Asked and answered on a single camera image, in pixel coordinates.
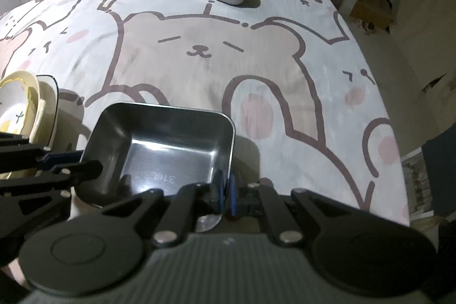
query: yellow bowl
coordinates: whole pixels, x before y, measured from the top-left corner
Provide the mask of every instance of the yellow bowl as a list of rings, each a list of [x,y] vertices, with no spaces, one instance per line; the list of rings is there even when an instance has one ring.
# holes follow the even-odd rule
[[[30,134],[30,143],[52,148],[58,111],[58,85],[50,75],[37,75],[41,100],[38,103],[35,124]]]
[[[36,77],[15,71],[0,81],[0,132],[30,136],[40,100]]]

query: table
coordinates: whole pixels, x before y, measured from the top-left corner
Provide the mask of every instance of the table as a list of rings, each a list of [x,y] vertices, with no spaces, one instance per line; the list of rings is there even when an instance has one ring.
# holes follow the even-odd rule
[[[249,182],[305,187],[408,224],[377,84],[329,0],[34,0],[0,19],[0,72],[60,87],[55,149],[117,101],[222,111]]]

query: cartoon bear print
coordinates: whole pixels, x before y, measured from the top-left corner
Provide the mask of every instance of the cartoon bear print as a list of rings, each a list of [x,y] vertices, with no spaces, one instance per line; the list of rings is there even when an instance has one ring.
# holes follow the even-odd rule
[[[5,76],[6,67],[14,53],[27,41],[30,34],[31,30],[26,29],[15,37],[0,39],[0,78]]]
[[[143,101],[140,91],[148,91],[160,104],[226,111],[224,95],[244,79],[258,79],[283,96],[296,130],[321,139],[321,103],[300,61],[305,43],[299,34],[274,18],[249,26],[211,15],[210,8],[208,3],[202,14],[149,11],[119,19],[106,80],[86,107],[109,92]]]

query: metal screw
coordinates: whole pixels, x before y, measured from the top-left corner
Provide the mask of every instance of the metal screw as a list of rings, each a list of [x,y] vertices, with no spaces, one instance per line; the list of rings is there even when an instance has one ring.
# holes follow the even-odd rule
[[[302,237],[302,233],[296,230],[285,230],[279,235],[280,240],[285,243],[299,242]]]
[[[66,189],[63,189],[60,191],[60,196],[68,198],[68,197],[71,197],[71,193],[69,191],[67,191]]]
[[[172,230],[160,230],[154,234],[154,240],[158,243],[173,242],[177,239],[177,233]]]

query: floor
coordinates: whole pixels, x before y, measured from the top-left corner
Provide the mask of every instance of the floor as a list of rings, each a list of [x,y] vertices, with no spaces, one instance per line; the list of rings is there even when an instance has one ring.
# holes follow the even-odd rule
[[[378,84],[401,156],[439,134],[418,80],[400,48],[384,30],[366,35],[344,17]]]

